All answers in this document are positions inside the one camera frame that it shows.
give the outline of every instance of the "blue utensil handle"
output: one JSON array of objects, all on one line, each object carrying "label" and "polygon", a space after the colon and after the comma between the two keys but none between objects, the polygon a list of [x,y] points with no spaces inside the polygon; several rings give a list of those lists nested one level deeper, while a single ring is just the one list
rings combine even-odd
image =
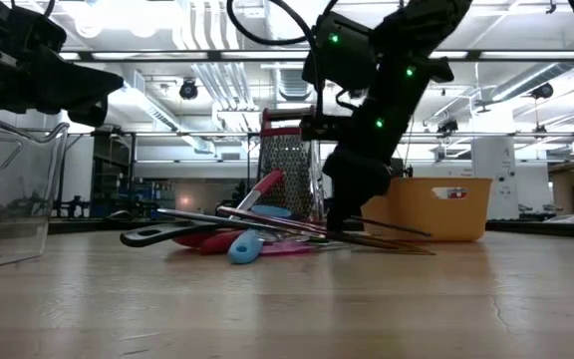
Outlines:
[{"label": "blue utensil handle", "polygon": [[247,229],[229,247],[229,261],[233,264],[251,263],[263,249],[263,240],[254,229]]}]

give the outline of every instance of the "black handle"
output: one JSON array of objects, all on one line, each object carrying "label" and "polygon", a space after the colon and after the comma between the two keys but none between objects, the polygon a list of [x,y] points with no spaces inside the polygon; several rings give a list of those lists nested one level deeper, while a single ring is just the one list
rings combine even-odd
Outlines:
[{"label": "black handle", "polygon": [[217,231],[221,228],[223,228],[222,224],[187,226],[186,223],[163,223],[121,233],[121,243],[128,247],[143,248],[179,236]]}]

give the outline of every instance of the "orange plastic bin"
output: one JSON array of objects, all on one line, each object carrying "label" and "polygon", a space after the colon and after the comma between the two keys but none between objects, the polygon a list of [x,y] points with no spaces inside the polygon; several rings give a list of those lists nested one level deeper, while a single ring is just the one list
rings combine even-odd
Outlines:
[{"label": "orange plastic bin", "polygon": [[417,234],[365,224],[375,236],[398,240],[476,241],[484,235],[492,179],[392,179],[385,196],[362,207],[363,217],[431,233]]}]

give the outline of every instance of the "wooden tabletop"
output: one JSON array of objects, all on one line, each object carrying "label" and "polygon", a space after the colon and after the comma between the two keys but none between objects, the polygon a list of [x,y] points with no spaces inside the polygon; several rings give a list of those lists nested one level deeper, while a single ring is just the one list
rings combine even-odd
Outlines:
[{"label": "wooden tabletop", "polygon": [[0,358],[574,358],[574,239],[230,265],[112,232],[0,267]]}]

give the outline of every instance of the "transparent bin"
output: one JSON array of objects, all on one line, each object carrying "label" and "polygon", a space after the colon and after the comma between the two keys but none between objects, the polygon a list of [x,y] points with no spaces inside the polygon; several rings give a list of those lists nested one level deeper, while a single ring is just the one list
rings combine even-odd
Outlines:
[{"label": "transparent bin", "polygon": [[484,235],[491,183],[476,178],[392,179],[386,195],[363,205],[363,217],[419,229],[431,237],[370,224],[365,231],[397,240],[476,241]]},{"label": "transparent bin", "polygon": [[0,265],[41,255],[67,131],[38,138],[0,121]]}]

